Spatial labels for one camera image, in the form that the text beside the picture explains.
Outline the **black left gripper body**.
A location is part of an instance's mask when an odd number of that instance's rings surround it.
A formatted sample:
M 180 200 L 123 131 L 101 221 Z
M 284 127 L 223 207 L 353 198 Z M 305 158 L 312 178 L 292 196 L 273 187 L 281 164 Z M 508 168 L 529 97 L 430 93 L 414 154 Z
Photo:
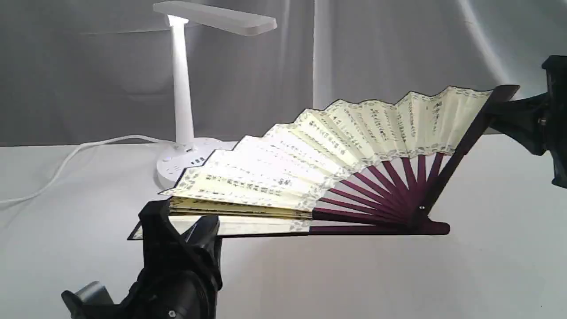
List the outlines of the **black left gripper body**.
M 144 267 L 121 301 L 118 319 L 215 319 L 218 288 L 207 286 L 192 265 L 154 265 L 158 258 L 143 249 Z

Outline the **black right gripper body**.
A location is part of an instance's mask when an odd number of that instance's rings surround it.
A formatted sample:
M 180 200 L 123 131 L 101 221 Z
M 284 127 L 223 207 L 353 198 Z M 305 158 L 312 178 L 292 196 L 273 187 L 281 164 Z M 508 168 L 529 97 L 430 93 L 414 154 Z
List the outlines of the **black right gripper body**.
M 545 144 L 554 166 L 555 186 L 567 187 L 567 57 L 549 56 L 541 66 L 547 76 L 549 109 L 545 111 Z

